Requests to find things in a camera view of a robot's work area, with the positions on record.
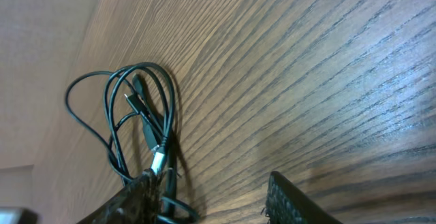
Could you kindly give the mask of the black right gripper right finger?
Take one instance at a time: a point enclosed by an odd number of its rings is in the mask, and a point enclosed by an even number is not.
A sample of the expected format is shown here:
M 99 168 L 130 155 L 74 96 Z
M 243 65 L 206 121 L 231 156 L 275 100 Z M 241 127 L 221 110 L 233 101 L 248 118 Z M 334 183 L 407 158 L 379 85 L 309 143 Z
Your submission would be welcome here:
M 265 216 L 272 224 L 341 224 L 278 171 L 268 179 Z

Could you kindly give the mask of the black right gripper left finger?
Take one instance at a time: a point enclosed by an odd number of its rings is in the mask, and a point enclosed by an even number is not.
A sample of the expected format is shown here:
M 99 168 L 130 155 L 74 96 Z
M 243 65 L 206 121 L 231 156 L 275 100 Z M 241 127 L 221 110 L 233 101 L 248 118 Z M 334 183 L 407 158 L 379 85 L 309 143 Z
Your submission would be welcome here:
M 147 169 L 78 224 L 151 224 L 159 212 L 162 174 Z

